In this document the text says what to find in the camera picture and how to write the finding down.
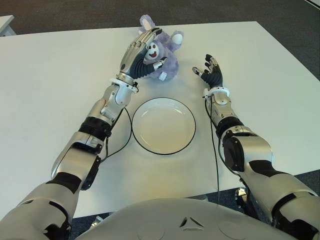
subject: bunny ear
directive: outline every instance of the bunny ear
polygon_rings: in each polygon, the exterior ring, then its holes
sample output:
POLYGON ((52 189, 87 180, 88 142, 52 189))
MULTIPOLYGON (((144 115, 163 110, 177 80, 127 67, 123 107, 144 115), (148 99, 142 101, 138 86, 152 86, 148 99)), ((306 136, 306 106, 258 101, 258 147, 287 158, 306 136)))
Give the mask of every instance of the bunny ear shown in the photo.
POLYGON ((146 31, 153 29, 156 26, 149 15, 143 15, 140 17, 140 24, 146 31))

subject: plush bunny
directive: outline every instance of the plush bunny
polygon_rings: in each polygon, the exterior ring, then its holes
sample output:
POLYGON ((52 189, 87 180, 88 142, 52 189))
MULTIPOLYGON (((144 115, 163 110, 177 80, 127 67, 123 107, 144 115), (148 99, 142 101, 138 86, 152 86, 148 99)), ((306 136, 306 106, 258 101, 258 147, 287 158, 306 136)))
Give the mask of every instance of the plush bunny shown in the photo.
MULTIPOLYGON (((149 15, 143 15, 140 18, 140 24, 142 27, 138 30, 139 34, 156 27, 149 15)), ((171 36, 162 31, 151 43, 144 58, 145 64, 151 64, 167 57, 163 67, 149 75, 151 78, 164 81, 172 79, 177 74, 179 65, 174 51, 181 47, 183 39, 184 33, 181 31, 175 31, 171 36)))

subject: black arm joint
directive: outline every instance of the black arm joint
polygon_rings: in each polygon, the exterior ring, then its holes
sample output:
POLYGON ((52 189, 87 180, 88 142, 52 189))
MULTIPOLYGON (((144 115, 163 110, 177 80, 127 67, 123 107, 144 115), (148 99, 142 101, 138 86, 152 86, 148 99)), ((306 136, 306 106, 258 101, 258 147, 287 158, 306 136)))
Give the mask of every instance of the black arm joint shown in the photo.
POLYGON ((318 229, 301 219, 290 222, 282 215, 280 208, 295 199, 296 196, 291 193, 281 198, 272 209, 272 225, 281 231, 290 234, 298 240, 313 240, 318 233, 318 229))
POLYGON ((79 132, 90 134, 104 141, 111 136, 111 126, 100 118, 88 116, 81 124, 79 132))
POLYGON ((49 204, 59 209, 65 216, 65 220, 61 227, 55 224, 50 224, 45 228, 46 233, 44 235, 50 240, 68 240, 71 232, 71 225, 68 221, 67 211, 58 203, 50 201, 49 204))
POLYGON ((283 171, 277 171, 272 167, 272 163, 268 160, 253 160, 249 162, 251 169, 257 173, 267 177, 272 177, 277 174, 288 174, 283 171))
POLYGON ((92 146, 85 145, 82 142, 75 142, 74 144, 72 144, 71 147, 75 149, 84 150, 91 154, 98 155, 101 152, 103 146, 101 144, 97 144, 96 147, 92 147, 92 146))
POLYGON ((223 141, 225 164, 233 171, 245 171, 244 149, 236 137, 223 141))
POLYGON ((100 162, 101 162, 101 158, 96 156, 95 158, 95 161, 84 181, 84 183, 82 184, 82 187, 81 187, 81 190, 88 190, 92 183, 94 182, 96 176, 97 176, 97 173, 98 173, 98 170, 99 170, 99 165, 100 165, 100 162))
POLYGON ((57 175, 45 184, 58 184, 68 188, 73 194, 79 188, 81 179, 67 172, 58 172, 57 175))
POLYGON ((223 118, 218 125, 216 126, 216 135, 218 138, 221 138, 222 134, 231 127, 234 126, 243 126, 244 124, 239 120, 239 118, 235 116, 228 116, 226 118, 223 118))

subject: toy face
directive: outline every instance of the toy face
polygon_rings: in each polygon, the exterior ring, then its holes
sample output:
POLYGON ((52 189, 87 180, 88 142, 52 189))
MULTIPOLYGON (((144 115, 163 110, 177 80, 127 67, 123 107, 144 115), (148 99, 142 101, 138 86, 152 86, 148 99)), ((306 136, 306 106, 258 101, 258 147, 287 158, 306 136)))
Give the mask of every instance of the toy face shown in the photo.
POLYGON ((148 60, 152 60, 158 57, 158 54, 159 54, 159 47, 157 44, 152 42, 149 46, 148 52, 145 55, 145 58, 148 60))

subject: toy mouth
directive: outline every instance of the toy mouth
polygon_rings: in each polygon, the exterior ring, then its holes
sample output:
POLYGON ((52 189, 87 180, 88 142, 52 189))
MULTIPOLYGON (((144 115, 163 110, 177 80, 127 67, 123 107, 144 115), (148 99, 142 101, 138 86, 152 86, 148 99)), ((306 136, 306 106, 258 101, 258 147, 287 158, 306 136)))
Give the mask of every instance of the toy mouth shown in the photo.
POLYGON ((152 57, 152 58, 155 58, 157 56, 157 52, 155 51, 154 53, 149 54, 149 56, 152 57))

